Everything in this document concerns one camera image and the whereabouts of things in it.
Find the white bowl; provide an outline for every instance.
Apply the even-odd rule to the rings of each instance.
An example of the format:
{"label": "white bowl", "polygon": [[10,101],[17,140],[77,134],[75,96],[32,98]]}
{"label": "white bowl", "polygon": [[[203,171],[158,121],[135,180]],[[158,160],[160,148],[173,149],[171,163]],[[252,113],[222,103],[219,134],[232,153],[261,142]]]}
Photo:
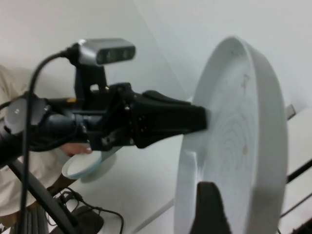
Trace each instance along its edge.
{"label": "white bowl", "polygon": [[75,155],[64,164],[62,174],[69,179],[79,179],[94,171],[101,161],[101,151]]}

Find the black object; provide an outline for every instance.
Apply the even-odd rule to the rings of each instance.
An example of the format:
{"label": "black object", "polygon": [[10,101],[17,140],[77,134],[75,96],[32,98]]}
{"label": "black object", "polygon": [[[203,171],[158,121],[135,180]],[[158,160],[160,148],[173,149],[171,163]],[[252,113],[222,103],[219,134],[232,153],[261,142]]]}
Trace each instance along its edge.
{"label": "black object", "polygon": [[231,234],[218,187],[211,182],[197,185],[196,214],[190,234]]}
{"label": "black object", "polygon": [[[79,223],[82,230],[80,234],[97,234],[104,225],[104,219],[87,206],[79,207],[71,214]],[[56,227],[51,234],[64,234],[64,232]]]}
{"label": "black object", "polygon": [[[38,206],[26,216],[23,225],[23,234],[48,234],[48,224],[45,216],[45,210]],[[18,223],[15,223],[11,229],[10,234],[18,233]]]}
{"label": "black object", "polygon": [[[43,67],[49,63],[50,61],[60,58],[60,57],[64,57],[65,54],[64,52],[60,52],[54,55],[51,55],[49,57],[47,57],[46,59],[44,59],[35,69],[35,72],[30,80],[29,83],[29,91],[26,94],[26,100],[27,102],[25,103],[24,106],[26,106],[26,109],[24,111],[25,113],[25,119],[23,120],[23,123],[25,124],[23,127],[23,141],[22,141],[22,155],[23,155],[23,164],[24,164],[24,171],[23,171],[23,177],[21,179],[22,182],[22,188],[21,188],[21,196],[20,196],[20,217],[19,220],[23,220],[26,214],[26,199],[27,199],[27,190],[28,190],[28,169],[29,169],[29,146],[30,146],[30,128],[31,125],[33,124],[32,121],[34,120],[34,118],[32,118],[32,112],[33,110],[33,94],[35,92],[35,85],[37,82],[37,79],[39,77],[39,74],[41,72],[41,70],[43,69]],[[18,225],[18,233],[20,234],[22,232],[23,229],[23,222],[19,222]]]}

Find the white surface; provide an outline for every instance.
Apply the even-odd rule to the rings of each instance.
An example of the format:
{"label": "white surface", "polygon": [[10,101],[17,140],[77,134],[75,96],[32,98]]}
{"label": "white surface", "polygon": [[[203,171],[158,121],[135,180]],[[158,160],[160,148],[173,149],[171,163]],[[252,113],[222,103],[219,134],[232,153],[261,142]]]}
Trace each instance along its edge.
{"label": "white surface", "polygon": [[137,234],[174,234],[174,207],[151,222]]}
{"label": "white surface", "polygon": [[284,102],[270,64],[246,42],[225,39],[207,62],[193,104],[206,108],[209,129],[183,138],[175,233],[190,232],[200,181],[219,188],[233,234],[275,233],[288,147]]}
{"label": "white surface", "polygon": [[[288,174],[312,158],[312,108],[298,113],[288,121],[289,166]],[[286,187],[283,212],[312,192],[312,169],[309,169]],[[312,198],[280,220],[281,233],[288,234],[311,218]]]}
{"label": "white surface", "polygon": [[144,150],[123,147],[71,188],[86,202],[121,213],[124,234],[132,233],[173,199],[181,142],[176,136]]}
{"label": "white surface", "polygon": [[[186,99],[184,90],[163,56],[133,1],[2,0],[0,7],[0,64],[28,80],[46,56],[81,38],[124,38],[136,46],[136,58],[108,65],[109,84],[130,82],[137,92],[158,90]],[[60,59],[49,64],[38,83],[45,97],[74,94],[74,68]]]}
{"label": "white surface", "polygon": [[286,104],[312,105],[312,1],[134,1],[187,94],[219,41],[238,35],[268,58]]}

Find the black cable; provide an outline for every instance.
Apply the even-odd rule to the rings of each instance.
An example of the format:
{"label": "black cable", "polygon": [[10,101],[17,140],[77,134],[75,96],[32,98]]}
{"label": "black cable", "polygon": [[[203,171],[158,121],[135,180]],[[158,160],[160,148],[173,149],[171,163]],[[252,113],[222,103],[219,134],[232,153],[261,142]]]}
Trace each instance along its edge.
{"label": "black cable", "polygon": [[309,195],[307,195],[305,198],[303,198],[301,201],[299,201],[297,204],[295,204],[293,207],[291,207],[289,210],[287,210],[285,213],[283,213],[281,215],[281,218],[286,216],[287,214],[289,214],[291,211],[293,211],[294,209],[296,209],[298,206],[300,206],[303,202],[305,202],[306,200],[308,200],[310,197],[312,196],[312,193],[310,193]]}
{"label": "black cable", "polygon": [[44,146],[30,146],[30,150],[33,151],[33,152],[45,152],[45,151],[50,151],[52,149],[55,149],[55,148],[58,148],[60,146],[62,146],[63,144],[71,141],[72,139],[74,139],[74,137],[76,136],[77,134],[77,131],[78,131],[78,127],[76,128],[76,130],[71,133],[70,135],[60,139],[60,140],[57,140],[49,145],[44,145]]}
{"label": "black cable", "polygon": [[124,218],[123,218],[123,216],[122,216],[121,214],[119,214],[119,213],[117,213],[117,212],[115,212],[115,211],[105,210],[105,209],[103,209],[103,208],[101,208],[101,207],[92,206],[92,205],[86,203],[86,202],[83,200],[82,196],[81,196],[79,193],[77,193],[76,191],[74,191],[73,189],[71,189],[71,188],[69,188],[69,187],[67,187],[66,189],[68,189],[69,191],[71,191],[71,192],[73,193],[73,196],[74,196],[74,198],[75,198],[77,201],[82,202],[85,206],[89,207],[91,210],[98,210],[98,211],[107,212],[107,213],[111,213],[111,214],[117,215],[117,216],[120,218],[120,220],[121,220],[121,226],[120,226],[119,234],[122,234],[123,226],[124,226]]}
{"label": "black cable", "polygon": [[38,67],[36,68],[29,84],[29,90],[26,95],[27,105],[26,105],[26,118],[25,118],[25,129],[23,132],[23,143],[22,143],[22,155],[23,155],[23,177],[22,177],[22,188],[21,188],[21,197],[20,197],[20,215],[19,215],[19,223],[17,228],[17,233],[22,234],[23,226],[24,226],[24,217],[26,215],[26,201],[27,201],[27,191],[28,191],[28,168],[29,168],[29,135],[30,135],[30,125],[31,125],[31,117],[32,117],[32,97],[34,95],[36,82],[38,76],[43,69],[43,67],[48,64],[50,61],[64,57],[64,52],[59,52],[57,54],[51,55],[43,60]]}
{"label": "black cable", "polygon": [[7,102],[1,104],[1,105],[0,105],[0,111],[1,111],[2,109],[4,109],[5,107],[8,107],[10,104],[11,104],[10,101],[7,101]]}
{"label": "black cable", "polygon": [[92,210],[98,210],[98,211],[103,211],[103,212],[107,212],[107,213],[111,213],[111,214],[115,214],[117,216],[119,216],[120,220],[121,220],[121,226],[120,226],[120,231],[119,231],[119,234],[122,234],[122,231],[123,231],[123,226],[124,226],[124,218],[122,217],[121,214],[115,212],[115,211],[109,211],[109,210],[105,210],[101,207],[96,207],[96,206],[92,206],[88,203],[86,203],[84,200],[81,201],[84,205],[90,207]]}

